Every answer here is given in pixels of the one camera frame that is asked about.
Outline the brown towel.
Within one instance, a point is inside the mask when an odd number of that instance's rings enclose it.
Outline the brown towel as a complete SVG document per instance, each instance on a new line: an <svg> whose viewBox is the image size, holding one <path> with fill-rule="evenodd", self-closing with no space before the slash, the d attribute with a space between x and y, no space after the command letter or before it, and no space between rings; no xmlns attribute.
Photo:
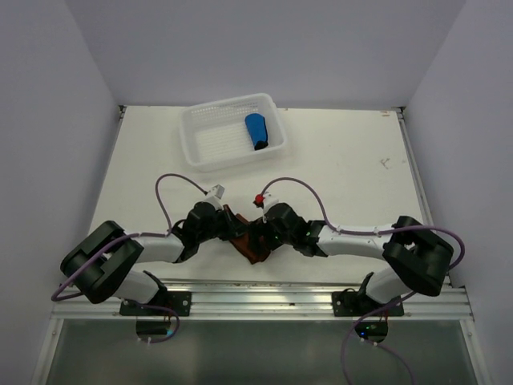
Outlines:
<svg viewBox="0 0 513 385"><path fill-rule="evenodd" d="M265 240L262 217L249 221L241 214L234 214L228 205L223 206L228 229L223 240L229 241L252 265L265 261L271 249Z"/></svg>

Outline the white plastic basket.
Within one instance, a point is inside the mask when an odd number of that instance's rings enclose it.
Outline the white plastic basket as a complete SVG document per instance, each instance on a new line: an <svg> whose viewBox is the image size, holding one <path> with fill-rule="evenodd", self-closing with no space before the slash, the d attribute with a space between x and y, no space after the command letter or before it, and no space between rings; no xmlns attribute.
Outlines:
<svg viewBox="0 0 513 385"><path fill-rule="evenodd" d="M265 117L269 145L253 149L244 118ZM284 121L270 95L257 93L186 107L180 113L180 141L188 164L201 172L264 160L288 144Z"/></svg>

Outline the blue and grey towel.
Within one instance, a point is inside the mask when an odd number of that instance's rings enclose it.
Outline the blue and grey towel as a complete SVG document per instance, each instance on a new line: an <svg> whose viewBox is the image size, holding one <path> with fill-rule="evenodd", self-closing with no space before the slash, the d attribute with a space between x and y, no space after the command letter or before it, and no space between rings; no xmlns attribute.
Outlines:
<svg viewBox="0 0 513 385"><path fill-rule="evenodd" d="M259 113L252 113L244 118L249 137L255 151L266 148L269 145L269 137L265 117Z"/></svg>

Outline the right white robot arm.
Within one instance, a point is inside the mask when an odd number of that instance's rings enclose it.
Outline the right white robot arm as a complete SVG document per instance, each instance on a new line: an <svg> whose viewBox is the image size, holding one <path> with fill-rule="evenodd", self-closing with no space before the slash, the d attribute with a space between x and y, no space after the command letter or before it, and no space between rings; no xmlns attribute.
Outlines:
<svg viewBox="0 0 513 385"><path fill-rule="evenodd" d="M411 292L438 296L454 253L448 242L412 217L401 216L373 230L339 229L326 219L307 221L290 205L277 203L250 224L248 247L256 257L265 257L283 245L306 257L385 261L385 269L367 274L358 291L340 300L347 310L369 315Z"/></svg>

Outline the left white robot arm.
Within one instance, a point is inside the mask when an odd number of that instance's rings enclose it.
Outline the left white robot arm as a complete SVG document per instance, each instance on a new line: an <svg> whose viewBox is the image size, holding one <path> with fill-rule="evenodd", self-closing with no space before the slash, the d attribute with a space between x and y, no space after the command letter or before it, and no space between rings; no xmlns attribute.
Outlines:
<svg viewBox="0 0 513 385"><path fill-rule="evenodd" d="M73 298L73 294L62 295L73 285L89 302L104 302L136 275L132 268L138 262L183 263L206 241L231 241L247 231L248 222L227 205L216 208L206 201L196 203L167 233L126 233L115 221L105 221L62 260L60 269L66 280L51 300Z"/></svg>

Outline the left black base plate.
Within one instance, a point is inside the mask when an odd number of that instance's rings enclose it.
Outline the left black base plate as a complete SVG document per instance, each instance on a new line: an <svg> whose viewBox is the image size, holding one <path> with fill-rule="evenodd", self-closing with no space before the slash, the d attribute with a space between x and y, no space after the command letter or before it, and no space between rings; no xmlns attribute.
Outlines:
<svg viewBox="0 0 513 385"><path fill-rule="evenodd" d="M137 304L134 301L125 300L119 309L122 316L158 317L168 316L167 310L155 309L155 306L172 309L179 317L190 315L192 305L192 293L189 291L159 292L148 304Z"/></svg>

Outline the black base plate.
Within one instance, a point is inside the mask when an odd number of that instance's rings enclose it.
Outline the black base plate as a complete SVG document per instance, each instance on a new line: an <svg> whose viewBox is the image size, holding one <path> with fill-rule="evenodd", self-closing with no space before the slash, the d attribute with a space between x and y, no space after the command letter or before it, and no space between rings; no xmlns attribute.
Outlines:
<svg viewBox="0 0 513 385"><path fill-rule="evenodd" d="M332 292L331 304L335 317L361 317L384 306L352 288Z"/></svg>
<svg viewBox="0 0 513 385"><path fill-rule="evenodd" d="M125 300L119 309L122 316L158 317L168 316L167 310L155 309L155 306L172 309L179 317L190 315L192 305L192 293L189 291L159 292L148 304L137 304L134 301Z"/></svg>

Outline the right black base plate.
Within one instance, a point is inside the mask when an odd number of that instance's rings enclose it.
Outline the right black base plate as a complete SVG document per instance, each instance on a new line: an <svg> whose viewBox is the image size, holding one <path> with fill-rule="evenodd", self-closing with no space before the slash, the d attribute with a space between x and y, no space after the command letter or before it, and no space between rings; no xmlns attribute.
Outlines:
<svg viewBox="0 0 513 385"><path fill-rule="evenodd" d="M352 288L332 292L331 304L335 317L361 317L384 306Z"/></svg>

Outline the aluminium rail frame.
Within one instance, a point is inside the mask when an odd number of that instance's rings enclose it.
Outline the aluminium rail frame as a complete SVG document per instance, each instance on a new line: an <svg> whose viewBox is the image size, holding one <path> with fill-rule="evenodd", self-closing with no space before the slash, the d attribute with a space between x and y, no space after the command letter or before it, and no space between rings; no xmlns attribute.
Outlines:
<svg viewBox="0 0 513 385"><path fill-rule="evenodd" d="M115 211L115 186L131 170L151 180L167 170L186 172L179 149L180 107L126 106L96 206L94 221ZM405 115L401 108L385 111L282 108L279 116L289 136L282 171L306 178L313 169L309 148L324 148L336 164L335 186L342 195L381 190L386 211L409 209L426 223L432 217L418 171ZM308 278L297 266L295 278L271 278L262 270L241 279L193 278L191 270L163 267L166 285L192 294L191 320L234 322L330 321L330 295L355 287L364 263L350 258L337 279ZM445 280L438 298L417 295L405 302L407 322L455 322L469 360L471 380L490 384L467 291Z"/></svg>

